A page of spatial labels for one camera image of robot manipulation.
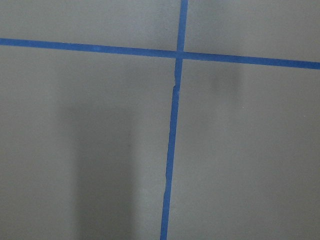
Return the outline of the blue tape line crosswise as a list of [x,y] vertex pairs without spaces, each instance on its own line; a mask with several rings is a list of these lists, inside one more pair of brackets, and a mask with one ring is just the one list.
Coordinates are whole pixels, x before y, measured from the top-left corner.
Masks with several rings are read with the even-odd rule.
[[160,49],[146,49],[146,48],[135,48],[135,47],[106,46],[106,45],[52,42],[52,41],[12,39],[12,38],[1,38],[0,44],[2,46],[12,46],[12,47],[55,49],[55,50],[66,50],[66,51],[159,57],[159,58],[169,58],[169,59],[178,58],[178,59],[184,59],[184,60],[251,64],[251,65],[276,66],[276,67],[288,67],[288,68],[311,69],[311,70],[320,69],[320,63],[314,62],[314,61],[301,61],[301,60],[289,60],[289,59],[265,58],[265,57],[253,57],[253,56],[238,56],[238,55],[211,54],[211,53],[198,53],[198,52],[185,52],[185,51],[178,52],[178,51],[160,50]]

